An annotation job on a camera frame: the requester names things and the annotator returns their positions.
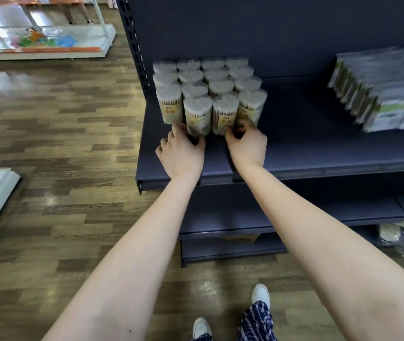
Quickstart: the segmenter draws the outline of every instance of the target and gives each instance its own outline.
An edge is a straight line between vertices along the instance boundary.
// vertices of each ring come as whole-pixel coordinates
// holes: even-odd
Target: person's left hand
[[[167,138],[161,139],[161,145],[156,148],[156,155],[171,179],[186,176],[196,184],[203,168],[205,138],[200,137],[199,143],[194,146],[187,133],[185,124],[173,124],[172,131]]]

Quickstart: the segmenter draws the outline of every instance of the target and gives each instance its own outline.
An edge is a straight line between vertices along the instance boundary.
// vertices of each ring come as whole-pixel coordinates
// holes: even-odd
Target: shoe
[[[256,301],[262,301],[267,304],[268,309],[270,309],[270,293],[268,293],[267,286],[264,284],[257,284],[252,290],[251,301],[252,304]]]
[[[203,334],[210,334],[211,336],[213,336],[213,334],[211,333],[211,328],[208,325],[206,319],[203,317],[198,317],[193,324],[193,338],[196,339]]]

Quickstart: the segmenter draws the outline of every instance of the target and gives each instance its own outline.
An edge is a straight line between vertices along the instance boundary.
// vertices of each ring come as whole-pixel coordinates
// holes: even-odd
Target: wooden floor
[[[0,166],[23,176],[0,218],[0,340],[40,340],[159,195],[137,192],[145,101],[118,12],[103,14],[118,31],[104,59],[0,62]],[[234,340],[258,282],[280,341],[343,339],[290,255],[181,269],[178,245],[148,339],[187,340],[204,315]]]

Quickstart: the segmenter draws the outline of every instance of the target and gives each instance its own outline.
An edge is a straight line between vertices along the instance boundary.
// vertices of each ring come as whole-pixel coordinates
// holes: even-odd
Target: pant leg
[[[256,301],[243,314],[237,341],[277,341],[267,304]]]
[[[192,339],[191,341],[213,341],[213,336],[211,336],[209,333],[200,335],[196,339]]]

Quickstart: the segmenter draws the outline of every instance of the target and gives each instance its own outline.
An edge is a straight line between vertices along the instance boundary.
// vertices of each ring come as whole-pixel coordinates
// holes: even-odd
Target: person
[[[226,141],[242,176],[320,300],[349,341],[404,341],[404,269],[341,222],[287,188],[263,168],[267,137],[242,120],[241,139]],[[169,184],[105,256],[44,341],[142,341],[171,259],[191,193],[202,172],[205,139],[193,145],[172,125],[156,149]],[[193,337],[211,341],[203,318]],[[238,340],[272,341],[266,287],[256,286]]]

